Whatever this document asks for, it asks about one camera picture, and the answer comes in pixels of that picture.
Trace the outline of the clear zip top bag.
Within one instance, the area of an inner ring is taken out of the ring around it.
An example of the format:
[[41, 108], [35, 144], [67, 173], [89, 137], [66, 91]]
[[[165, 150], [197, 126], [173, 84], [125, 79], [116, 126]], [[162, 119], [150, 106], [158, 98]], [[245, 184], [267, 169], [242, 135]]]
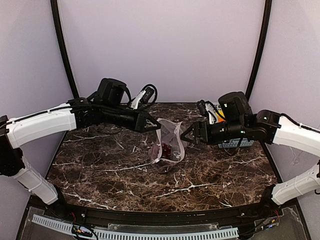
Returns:
[[181, 140], [185, 130], [182, 122], [158, 118], [161, 128], [156, 130], [156, 141], [148, 151], [151, 166], [160, 174], [167, 173], [185, 158], [188, 143]]

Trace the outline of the dark purple grapes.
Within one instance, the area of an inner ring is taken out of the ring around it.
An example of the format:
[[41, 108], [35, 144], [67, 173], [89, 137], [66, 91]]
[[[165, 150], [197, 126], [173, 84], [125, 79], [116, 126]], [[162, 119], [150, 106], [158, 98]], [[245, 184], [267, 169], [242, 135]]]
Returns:
[[172, 147], [169, 144], [162, 143], [161, 145], [161, 158], [170, 160], [172, 155]]

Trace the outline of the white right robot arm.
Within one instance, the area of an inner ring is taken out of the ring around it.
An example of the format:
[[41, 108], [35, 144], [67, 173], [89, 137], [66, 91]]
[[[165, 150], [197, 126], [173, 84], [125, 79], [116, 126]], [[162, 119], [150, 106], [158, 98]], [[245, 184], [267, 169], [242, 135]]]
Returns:
[[264, 190], [262, 204], [280, 206], [309, 192], [320, 191], [320, 131], [284, 113], [261, 110], [214, 124], [197, 121], [181, 134], [181, 139], [207, 145], [233, 139], [254, 140], [270, 145], [274, 156], [276, 149], [284, 149], [282, 157], [289, 163], [276, 160], [283, 182]]

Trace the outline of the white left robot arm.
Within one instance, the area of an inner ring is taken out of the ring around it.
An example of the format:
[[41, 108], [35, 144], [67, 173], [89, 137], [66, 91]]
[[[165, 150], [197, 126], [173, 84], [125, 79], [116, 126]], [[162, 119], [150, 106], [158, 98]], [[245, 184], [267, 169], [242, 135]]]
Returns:
[[46, 205], [63, 200], [44, 172], [66, 132], [111, 124], [137, 133], [158, 130], [161, 125], [146, 110], [97, 104], [76, 98], [26, 116], [0, 117], [0, 173], [15, 179]]

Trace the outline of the orange fruit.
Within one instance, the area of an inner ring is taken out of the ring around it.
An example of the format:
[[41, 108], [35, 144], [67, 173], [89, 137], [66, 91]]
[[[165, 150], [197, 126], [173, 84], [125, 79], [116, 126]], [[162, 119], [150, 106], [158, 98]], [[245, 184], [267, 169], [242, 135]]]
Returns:
[[226, 120], [224, 114], [220, 112], [217, 114], [217, 118], [219, 122], [223, 122]]

